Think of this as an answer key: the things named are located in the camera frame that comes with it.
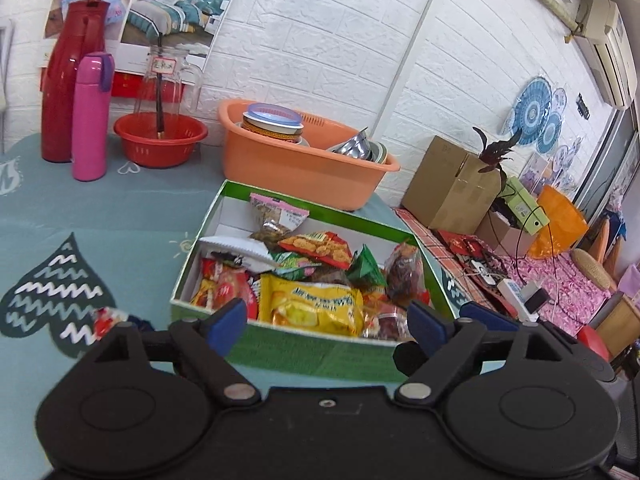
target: red thermos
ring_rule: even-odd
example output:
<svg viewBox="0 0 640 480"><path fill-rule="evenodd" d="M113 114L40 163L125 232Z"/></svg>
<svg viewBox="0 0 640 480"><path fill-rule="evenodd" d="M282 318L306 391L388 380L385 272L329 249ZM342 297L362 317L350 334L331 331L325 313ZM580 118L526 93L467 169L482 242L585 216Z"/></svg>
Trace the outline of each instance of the red thermos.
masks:
<svg viewBox="0 0 640 480"><path fill-rule="evenodd" d="M76 72L90 52L104 50L104 19L109 4L80 0L69 4L65 25L49 58L42 85L42 158L71 161L71 126Z"/></svg>

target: red plastic basin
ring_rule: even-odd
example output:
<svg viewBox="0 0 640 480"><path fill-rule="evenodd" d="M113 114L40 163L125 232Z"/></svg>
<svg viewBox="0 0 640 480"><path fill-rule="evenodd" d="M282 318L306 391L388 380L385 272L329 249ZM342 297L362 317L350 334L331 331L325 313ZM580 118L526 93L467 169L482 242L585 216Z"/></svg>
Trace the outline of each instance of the red plastic basin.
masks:
<svg viewBox="0 0 640 480"><path fill-rule="evenodd" d="M128 114L115 122L113 129L129 160L145 168L179 166L189 159L196 142L207 137L207 127L193 117L165 117L162 139L158 139L154 113Z"/></svg>

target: pink water bottle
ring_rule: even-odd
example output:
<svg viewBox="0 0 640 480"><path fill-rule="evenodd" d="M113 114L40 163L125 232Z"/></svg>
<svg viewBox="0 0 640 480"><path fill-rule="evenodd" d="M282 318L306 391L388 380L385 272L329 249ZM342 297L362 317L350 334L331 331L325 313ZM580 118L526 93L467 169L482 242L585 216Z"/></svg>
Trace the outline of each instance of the pink water bottle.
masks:
<svg viewBox="0 0 640 480"><path fill-rule="evenodd" d="M113 57L105 52L87 54L78 66L71 130L71 171L76 180L97 180L107 171L113 72Z"/></svg>

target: jar label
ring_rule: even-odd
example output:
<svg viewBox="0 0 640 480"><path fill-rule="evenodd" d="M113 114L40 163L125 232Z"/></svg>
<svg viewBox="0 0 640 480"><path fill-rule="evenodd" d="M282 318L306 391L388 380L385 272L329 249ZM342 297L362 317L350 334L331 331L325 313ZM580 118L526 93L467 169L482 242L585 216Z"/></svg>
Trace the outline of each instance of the jar label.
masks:
<svg viewBox="0 0 640 480"><path fill-rule="evenodd" d="M151 72L153 74L171 75L175 71L175 65L175 59L156 56L151 63Z"/></svg>

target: metal screw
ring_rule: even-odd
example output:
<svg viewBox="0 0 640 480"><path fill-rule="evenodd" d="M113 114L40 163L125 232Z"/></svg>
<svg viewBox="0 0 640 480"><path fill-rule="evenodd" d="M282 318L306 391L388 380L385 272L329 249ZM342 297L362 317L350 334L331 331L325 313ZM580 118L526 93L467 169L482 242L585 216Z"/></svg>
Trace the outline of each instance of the metal screw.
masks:
<svg viewBox="0 0 640 480"><path fill-rule="evenodd" d="M400 386L399 393L405 399L426 399L431 395L431 388L422 383L407 383Z"/></svg>
<svg viewBox="0 0 640 480"><path fill-rule="evenodd" d="M250 384L230 384L224 390L225 397L231 400L248 400L255 395L255 388Z"/></svg>

